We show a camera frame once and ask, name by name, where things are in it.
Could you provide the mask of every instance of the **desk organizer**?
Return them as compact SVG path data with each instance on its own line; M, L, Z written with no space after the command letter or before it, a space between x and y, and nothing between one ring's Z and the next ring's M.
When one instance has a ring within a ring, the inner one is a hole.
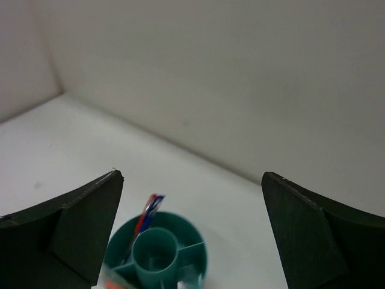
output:
M127 263L120 265L138 219L113 235L105 265L138 289L201 289L208 264L205 242L189 221L173 213L156 213L151 227L134 241Z

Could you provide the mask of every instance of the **black plastic part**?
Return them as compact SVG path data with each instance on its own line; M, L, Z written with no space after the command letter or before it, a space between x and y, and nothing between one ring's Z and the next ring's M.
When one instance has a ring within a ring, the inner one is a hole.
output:
M123 188L118 170L0 219L1 289L96 285Z
M275 173L262 190L289 289L385 288L385 218Z

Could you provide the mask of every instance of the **cylindrical compartment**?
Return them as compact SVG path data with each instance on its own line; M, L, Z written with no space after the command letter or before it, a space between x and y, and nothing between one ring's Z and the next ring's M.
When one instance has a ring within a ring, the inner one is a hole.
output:
M167 229L152 228L141 233L132 245L132 260L138 280L145 289L159 289L161 281L175 284L178 242Z

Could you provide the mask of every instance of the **white table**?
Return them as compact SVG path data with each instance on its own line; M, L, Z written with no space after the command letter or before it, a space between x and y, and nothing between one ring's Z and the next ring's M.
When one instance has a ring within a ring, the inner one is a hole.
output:
M261 187L63 95L0 125L0 216L113 167L125 177L113 231L152 193L208 246L206 289L287 288Z

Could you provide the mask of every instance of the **teal plastic container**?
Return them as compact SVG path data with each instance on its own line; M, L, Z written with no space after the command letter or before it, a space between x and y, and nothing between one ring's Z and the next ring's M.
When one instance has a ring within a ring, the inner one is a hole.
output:
M139 289L201 289L208 266L206 245L186 219L157 212L150 229L132 245L128 262L120 265L139 216L129 220L109 241L104 263Z

